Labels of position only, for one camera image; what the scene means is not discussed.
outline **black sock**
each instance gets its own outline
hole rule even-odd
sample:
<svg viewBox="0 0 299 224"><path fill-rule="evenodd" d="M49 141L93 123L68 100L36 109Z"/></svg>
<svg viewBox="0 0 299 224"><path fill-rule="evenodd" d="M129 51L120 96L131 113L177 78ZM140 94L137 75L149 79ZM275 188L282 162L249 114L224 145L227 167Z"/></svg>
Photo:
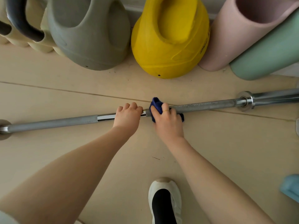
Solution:
<svg viewBox="0 0 299 224"><path fill-rule="evenodd" d="M167 189L160 189L155 193L152 199L152 211L155 224L176 224L170 192Z"/></svg>

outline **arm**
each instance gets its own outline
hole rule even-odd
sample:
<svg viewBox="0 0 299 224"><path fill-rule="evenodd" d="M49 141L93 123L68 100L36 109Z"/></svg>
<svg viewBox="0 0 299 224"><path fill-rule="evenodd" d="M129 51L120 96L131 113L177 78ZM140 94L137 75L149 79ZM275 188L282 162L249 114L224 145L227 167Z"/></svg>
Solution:
<svg viewBox="0 0 299 224"><path fill-rule="evenodd" d="M163 110L169 110L167 104ZM157 134L180 164L194 196L213 224L274 224L271 218L236 184L201 156L185 140L175 109L162 115L152 106Z"/></svg>
<svg viewBox="0 0 299 224"><path fill-rule="evenodd" d="M125 104L105 135L54 160L0 200L21 224L74 224L117 151L136 132L142 107Z"/></svg>

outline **chrome bar section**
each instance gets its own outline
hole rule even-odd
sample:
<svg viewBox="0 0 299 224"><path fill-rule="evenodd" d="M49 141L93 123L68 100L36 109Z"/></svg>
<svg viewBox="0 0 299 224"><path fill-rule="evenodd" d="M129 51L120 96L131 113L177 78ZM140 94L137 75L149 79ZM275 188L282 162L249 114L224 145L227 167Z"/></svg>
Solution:
<svg viewBox="0 0 299 224"><path fill-rule="evenodd" d="M176 109L177 113L222 109L230 107L238 107L242 111L246 111L249 109L253 109L255 106L296 102L299 102L299 89L281 90L256 94L252 94L249 91L244 91L241 92L238 95L238 98L236 99L202 102L188 105L174 105L171 106L171 108ZM141 116L150 116L150 110L144 110ZM66 119L55 119L25 124L10 124L10 122L6 120L0 120L0 140L6 139L10 136L11 133L15 132L75 126L82 124L97 123L100 121L113 119L115 119L115 113L107 115L93 115Z"/></svg>

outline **hand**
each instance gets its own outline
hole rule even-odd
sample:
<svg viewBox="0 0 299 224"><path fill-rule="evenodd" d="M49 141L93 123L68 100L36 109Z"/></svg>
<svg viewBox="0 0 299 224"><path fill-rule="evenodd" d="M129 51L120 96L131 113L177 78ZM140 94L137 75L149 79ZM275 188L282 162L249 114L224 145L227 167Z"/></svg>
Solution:
<svg viewBox="0 0 299 224"><path fill-rule="evenodd" d="M176 114L174 108L169 111L168 104L162 104L162 110L166 111L160 114L154 106L151 107L152 115L156 120L156 132L168 146L177 139L184 138L183 123L181 116Z"/></svg>
<svg viewBox="0 0 299 224"><path fill-rule="evenodd" d="M132 136L139 126L140 116L143 112L143 107L137 106L135 102L131 105L128 103L124 107L118 107L114 119L114 128L122 128L125 133Z"/></svg>

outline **left hand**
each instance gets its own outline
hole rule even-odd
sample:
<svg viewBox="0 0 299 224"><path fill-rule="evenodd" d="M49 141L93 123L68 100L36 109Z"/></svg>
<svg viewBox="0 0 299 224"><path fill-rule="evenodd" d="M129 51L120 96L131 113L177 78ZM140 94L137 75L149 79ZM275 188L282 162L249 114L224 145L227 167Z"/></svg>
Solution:
<svg viewBox="0 0 299 224"><path fill-rule="evenodd" d="M113 127L122 128L132 136L138 129L142 112L143 107L137 106L135 102L131 105L126 103L124 107L118 107Z"/></svg>

